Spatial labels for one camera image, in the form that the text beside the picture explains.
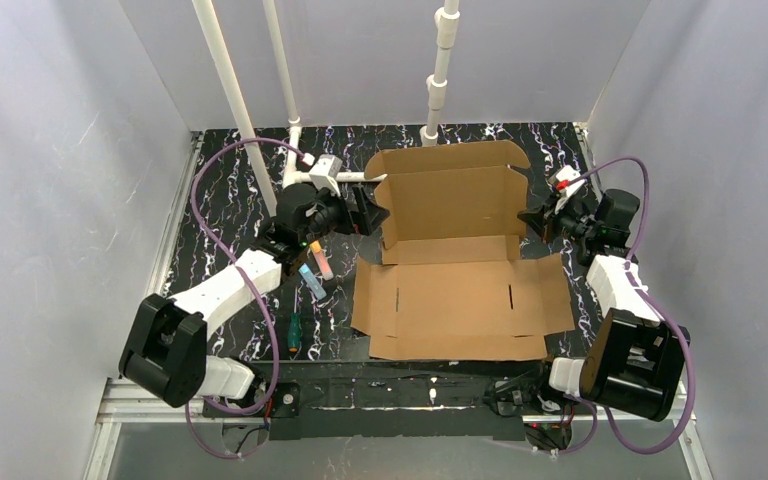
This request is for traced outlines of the brown cardboard box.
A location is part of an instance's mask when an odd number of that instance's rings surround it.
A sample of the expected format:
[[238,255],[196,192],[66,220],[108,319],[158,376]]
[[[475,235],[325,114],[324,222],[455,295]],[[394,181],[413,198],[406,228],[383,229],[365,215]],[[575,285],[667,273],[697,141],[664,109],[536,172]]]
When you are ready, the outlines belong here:
[[356,264],[352,327],[373,358],[529,361],[575,326],[559,254],[521,255],[526,153],[509,140],[384,150],[365,173],[389,211]]

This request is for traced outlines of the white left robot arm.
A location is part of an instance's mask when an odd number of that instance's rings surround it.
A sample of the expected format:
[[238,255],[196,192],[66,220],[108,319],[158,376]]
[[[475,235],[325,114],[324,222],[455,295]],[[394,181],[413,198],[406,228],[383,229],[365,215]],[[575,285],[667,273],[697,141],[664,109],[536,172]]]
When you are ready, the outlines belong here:
[[237,402],[233,414],[258,412],[277,380],[209,354],[207,342],[232,316],[262,303],[264,294],[296,274],[312,242],[331,233],[369,236],[389,217],[362,188],[354,187],[353,195],[347,200],[311,184],[281,191],[275,215],[231,265],[188,290],[141,301],[118,363],[120,375],[173,408],[201,396]]

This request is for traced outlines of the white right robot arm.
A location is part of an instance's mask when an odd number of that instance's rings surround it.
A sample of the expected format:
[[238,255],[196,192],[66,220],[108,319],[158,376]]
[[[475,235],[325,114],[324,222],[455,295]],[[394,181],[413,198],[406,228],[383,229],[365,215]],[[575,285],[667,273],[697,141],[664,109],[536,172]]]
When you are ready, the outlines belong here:
[[521,211],[519,220],[549,242],[559,236],[576,244],[603,322],[584,358],[557,357],[548,368],[548,388],[652,421],[672,408],[685,358],[674,332],[643,299],[638,265],[627,256],[637,196],[609,189],[595,211],[565,193]]

